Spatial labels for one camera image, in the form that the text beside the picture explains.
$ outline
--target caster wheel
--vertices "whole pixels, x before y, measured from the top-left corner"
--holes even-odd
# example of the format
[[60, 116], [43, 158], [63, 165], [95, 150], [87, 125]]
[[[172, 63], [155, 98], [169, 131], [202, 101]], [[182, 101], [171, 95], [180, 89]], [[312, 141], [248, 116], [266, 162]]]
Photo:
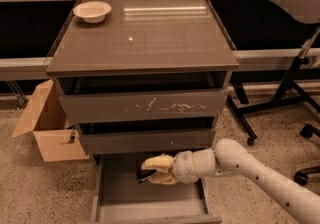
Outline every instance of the caster wheel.
[[302, 131], [300, 132], [300, 135], [307, 138], [307, 139], [311, 138], [312, 134], [313, 134], [312, 129], [308, 124], [306, 124], [303, 127]]
[[253, 146], [254, 145], [254, 139], [249, 138], [247, 140], [247, 143], [248, 143], [249, 146]]
[[294, 181], [301, 186], [307, 185], [308, 184], [308, 175], [304, 174], [304, 173], [297, 172], [294, 175]]

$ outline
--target bowl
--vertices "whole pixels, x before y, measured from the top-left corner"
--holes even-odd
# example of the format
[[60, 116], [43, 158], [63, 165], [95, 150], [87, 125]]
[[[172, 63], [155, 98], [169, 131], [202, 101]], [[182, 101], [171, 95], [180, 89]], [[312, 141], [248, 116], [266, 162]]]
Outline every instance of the bowl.
[[74, 15], [82, 18], [87, 23], [102, 22], [110, 11], [111, 6], [109, 4], [99, 1], [85, 2], [73, 9]]

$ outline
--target white robotic arm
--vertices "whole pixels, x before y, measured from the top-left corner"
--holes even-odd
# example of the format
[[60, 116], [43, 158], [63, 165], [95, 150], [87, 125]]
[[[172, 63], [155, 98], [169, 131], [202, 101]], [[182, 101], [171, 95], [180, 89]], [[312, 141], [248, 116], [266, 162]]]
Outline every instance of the white robotic arm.
[[231, 139], [220, 140], [212, 149], [185, 151], [175, 157], [147, 159], [142, 170], [157, 172], [148, 180], [157, 184], [192, 183], [199, 178], [241, 174], [257, 184], [300, 223], [320, 223], [320, 197], [266, 167]]

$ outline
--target cardboard box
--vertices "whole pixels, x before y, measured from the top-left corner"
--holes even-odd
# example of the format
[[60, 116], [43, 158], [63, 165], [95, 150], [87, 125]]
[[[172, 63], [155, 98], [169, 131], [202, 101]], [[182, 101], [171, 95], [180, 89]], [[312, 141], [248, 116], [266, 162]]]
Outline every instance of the cardboard box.
[[33, 132], [42, 158], [46, 162], [88, 159], [75, 133], [65, 129], [67, 117], [59, 103], [52, 80], [39, 84], [33, 92], [12, 134], [17, 138]]

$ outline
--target speckled floor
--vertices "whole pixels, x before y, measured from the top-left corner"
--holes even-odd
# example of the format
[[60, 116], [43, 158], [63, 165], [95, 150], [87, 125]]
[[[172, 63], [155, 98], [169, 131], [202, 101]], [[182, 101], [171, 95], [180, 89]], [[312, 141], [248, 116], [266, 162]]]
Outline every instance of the speckled floor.
[[[304, 84], [320, 102], [320, 84]], [[251, 103], [270, 99], [273, 86], [247, 87]], [[11, 138], [22, 111], [13, 97], [0, 99], [0, 222], [89, 223], [96, 167], [91, 161], [45, 163], [31, 134]], [[217, 123], [215, 142], [232, 138], [257, 159], [292, 178], [296, 170], [320, 163], [320, 140], [299, 136], [304, 123], [320, 126], [320, 115], [307, 104], [246, 115], [258, 135], [253, 147], [248, 135], [225, 108]], [[225, 224], [297, 223], [250, 180], [235, 176], [208, 179], [209, 200]], [[307, 188], [320, 194], [320, 176]]]

